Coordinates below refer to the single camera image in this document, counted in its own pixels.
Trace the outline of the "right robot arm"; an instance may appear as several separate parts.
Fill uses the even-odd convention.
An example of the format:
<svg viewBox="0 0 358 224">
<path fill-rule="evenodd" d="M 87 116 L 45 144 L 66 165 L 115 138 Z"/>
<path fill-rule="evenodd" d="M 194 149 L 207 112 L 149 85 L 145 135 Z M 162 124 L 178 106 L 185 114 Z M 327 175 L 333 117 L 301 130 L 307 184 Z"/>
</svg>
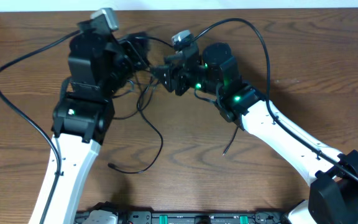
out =
<svg viewBox="0 0 358 224">
<path fill-rule="evenodd" d="M 203 52 L 191 45 L 151 72 L 177 95 L 190 88 L 214 95 L 227 122 L 261 139 L 296 169 L 310 194 L 284 214 L 282 223 L 358 223 L 358 152 L 343 154 L 285 117 L 242 79 L 227 44 L 213 44 Z"/>
</svg>

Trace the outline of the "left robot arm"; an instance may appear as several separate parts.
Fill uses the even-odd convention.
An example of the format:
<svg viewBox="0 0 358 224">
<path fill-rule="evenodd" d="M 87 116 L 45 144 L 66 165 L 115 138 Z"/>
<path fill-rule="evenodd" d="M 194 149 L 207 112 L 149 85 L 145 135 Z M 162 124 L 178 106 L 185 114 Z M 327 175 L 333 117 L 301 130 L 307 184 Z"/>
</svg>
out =
<svg viewBox="0 0 358 224">
<path fill-rule="evenodd" d="M 82 32 L 70 41 L 72 91 L 53 111 L 50 157 L 30 223 L 73 223 L 86 178 L 114 117 L 112 96 L 149 62 L 144 33 L 117 40 L 111 32 Z"/>
</svg>

